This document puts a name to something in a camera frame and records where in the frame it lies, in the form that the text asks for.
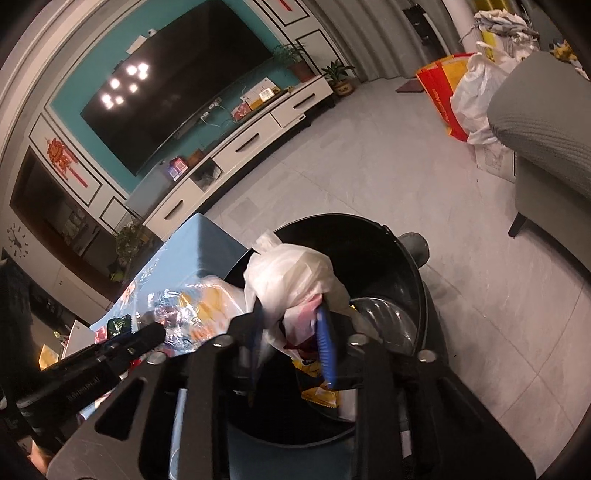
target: gray sofa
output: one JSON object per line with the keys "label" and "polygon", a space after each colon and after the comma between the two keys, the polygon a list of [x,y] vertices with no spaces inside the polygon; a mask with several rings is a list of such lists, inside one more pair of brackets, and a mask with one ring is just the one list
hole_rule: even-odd
{"label": "gray sofa", "polygon": [[530,220],[591,270],[591,83],[536,52],[509,75],[487,113],[517,154],[519,213],[509,235]]}

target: doormat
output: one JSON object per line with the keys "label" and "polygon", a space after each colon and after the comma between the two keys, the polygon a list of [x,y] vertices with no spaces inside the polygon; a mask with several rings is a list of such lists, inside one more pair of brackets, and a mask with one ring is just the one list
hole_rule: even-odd
{"label": "doormat", "polygon": [[411,79],[401,87],[396,89],[397,93],[421,93],[425,89],[417,79]]}

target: plant pot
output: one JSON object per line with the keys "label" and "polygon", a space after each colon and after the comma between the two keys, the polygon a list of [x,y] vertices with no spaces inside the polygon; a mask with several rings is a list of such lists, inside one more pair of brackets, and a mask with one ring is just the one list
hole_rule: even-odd
{"label": "plant pot", "polygon": [[315,77],[314,72],[312,72],[312,69],[305,60],[300,60],[297,63],[293,63],[287,68],[291,70],[291,72],[301,83],[307,82],[308,80],[311,80]]}
{"label": "plant pot", "polygon": [[355,87],[349,80],[341,80],[333,85],[333,90],[338,96],[346,97],[355,91]]}

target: tiled floor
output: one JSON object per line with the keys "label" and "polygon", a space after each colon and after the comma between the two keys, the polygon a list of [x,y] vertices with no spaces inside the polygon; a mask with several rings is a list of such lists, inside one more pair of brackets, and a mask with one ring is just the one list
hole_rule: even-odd
{"label": "tiled floor", "polygon": [[541,474],[591,401],[591,288],[537,232],[507,236],[514,186],[478,170],[425,95],[363,85],[207,216],[245,245],[316,213],[357,213],[427,238],[421,269],[452,368]]}

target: tv cabinet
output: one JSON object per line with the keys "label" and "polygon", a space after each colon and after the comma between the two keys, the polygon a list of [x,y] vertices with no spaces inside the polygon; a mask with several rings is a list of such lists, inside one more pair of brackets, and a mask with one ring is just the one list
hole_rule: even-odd
{"label": "tv cabinet", "polygon": [[262,108],[186,174],[146,218],[144,225],[163,241],[195,212],[236,183],[249,163],[306,120],[306,113],[332,95],[321,76],[298,85]]}

